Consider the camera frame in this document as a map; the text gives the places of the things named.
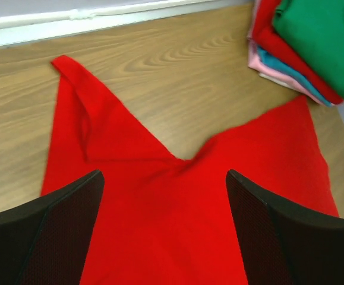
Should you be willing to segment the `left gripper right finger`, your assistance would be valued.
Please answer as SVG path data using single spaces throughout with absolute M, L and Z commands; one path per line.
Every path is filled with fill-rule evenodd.
M 344 218 L 230 170 L 226 187 L 248 284 L 344 284 Z

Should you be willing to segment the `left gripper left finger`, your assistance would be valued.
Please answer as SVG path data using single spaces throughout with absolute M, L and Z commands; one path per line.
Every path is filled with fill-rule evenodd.
M 79 284 L 104 183 L 94 170 L 0 212 L 0 284 Z

